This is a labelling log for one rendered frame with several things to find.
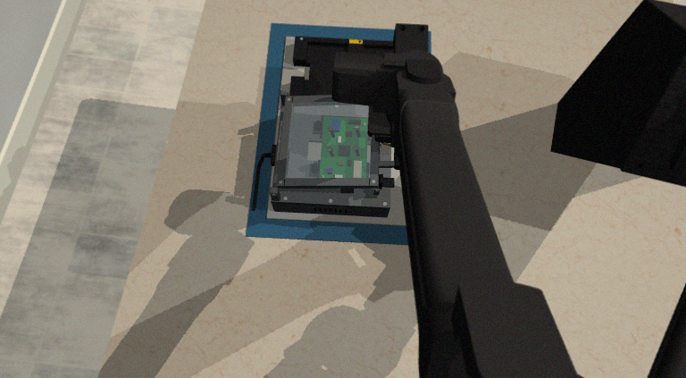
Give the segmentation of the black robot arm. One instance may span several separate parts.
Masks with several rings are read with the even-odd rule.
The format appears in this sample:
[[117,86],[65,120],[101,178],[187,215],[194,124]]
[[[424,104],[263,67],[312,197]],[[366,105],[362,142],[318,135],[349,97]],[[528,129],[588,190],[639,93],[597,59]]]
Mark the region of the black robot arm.
[[[396,23],[393,46],[384,55],[336,51],[332,100],[392,113],[419,378],[584,378],[542,290],[512,278],[428,25]],[[647,378],[686,378],[686,284]]]

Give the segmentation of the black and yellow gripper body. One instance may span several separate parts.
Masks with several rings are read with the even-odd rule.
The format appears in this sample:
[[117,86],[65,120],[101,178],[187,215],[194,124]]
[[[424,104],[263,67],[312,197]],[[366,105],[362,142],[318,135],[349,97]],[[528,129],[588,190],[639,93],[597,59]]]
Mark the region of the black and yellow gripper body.
[[374,113],[369,106],[368,136],[375,135],[375,140],[380,143],[390,142],[390,124],[392,113]]

